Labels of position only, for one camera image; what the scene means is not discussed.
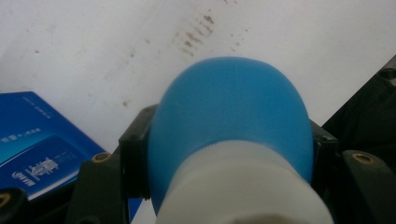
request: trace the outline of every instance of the blue balloon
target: blue balloon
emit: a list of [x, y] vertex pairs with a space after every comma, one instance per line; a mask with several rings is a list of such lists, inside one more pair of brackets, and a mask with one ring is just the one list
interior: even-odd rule
[[225, 140], [267, 146], [310, 182], [313, 140], [304, 103], [273, 66], [246, 58], [205, 60], [185, 70], [162, 98], [148, 141], [148, 180], [158, 213], [178, 166]]

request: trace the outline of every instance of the brass screw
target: brass screw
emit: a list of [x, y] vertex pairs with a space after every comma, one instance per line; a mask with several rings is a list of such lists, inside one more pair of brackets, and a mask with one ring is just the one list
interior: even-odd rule
[[11, 195], [9, 193], [0, 194], [0, 208], [4, 207], [10, 199]]
[[375, 160], [367, 155], [361, 154], [361, 153], [353, 153], [352, 157], [355, 158], [355, 160], [364, 163], [364, 164], [368, 164], [368, 165], [372, 165], [375, 163]]
[[92, 157], [93, 162], [104, 162], [108, 161], [111, 158], [111, 154], [108, 152], [101, 152]]

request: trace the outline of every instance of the white cylinder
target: white cylinder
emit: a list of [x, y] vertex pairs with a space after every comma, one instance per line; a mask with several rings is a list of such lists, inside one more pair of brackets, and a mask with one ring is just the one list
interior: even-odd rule
[[224, 141], [177, 169], [157, 224], [332, 223], [319, 196], [268, 147]]

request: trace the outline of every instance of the blue box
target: blue box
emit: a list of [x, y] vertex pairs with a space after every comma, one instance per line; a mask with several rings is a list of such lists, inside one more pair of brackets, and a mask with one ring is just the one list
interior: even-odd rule
[[104, 150], [33, 92], [0, 94], [0, 189], [29, 200], [76, 179]]

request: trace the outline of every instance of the blue package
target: blue package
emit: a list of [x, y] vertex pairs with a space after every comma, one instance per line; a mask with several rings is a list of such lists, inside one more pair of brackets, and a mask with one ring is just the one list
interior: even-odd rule
[[0, 188], [23, 188], [35, 198], [76, 177], [85, 160], [62, 138], [51, 136], [0, 164]]
[[33, 92], [0, 94], [0, 188], [23, 188], [32, 200], [76, 179], [103, 152]]

